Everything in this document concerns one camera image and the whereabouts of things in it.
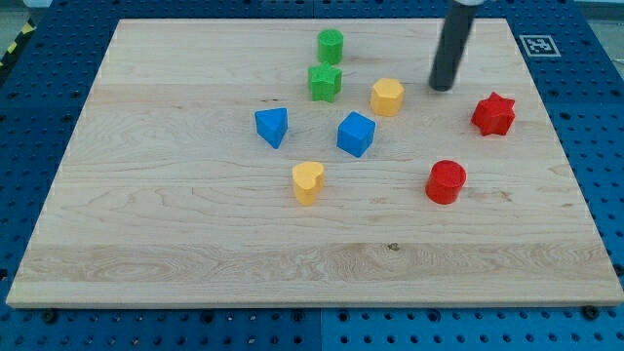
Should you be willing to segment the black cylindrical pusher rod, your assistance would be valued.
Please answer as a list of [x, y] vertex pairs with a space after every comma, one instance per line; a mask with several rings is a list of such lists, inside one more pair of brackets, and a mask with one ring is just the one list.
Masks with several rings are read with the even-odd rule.
[[433, 90], [452, 88], [478, 9], [479, 0], [450, 1], [429, 76]]

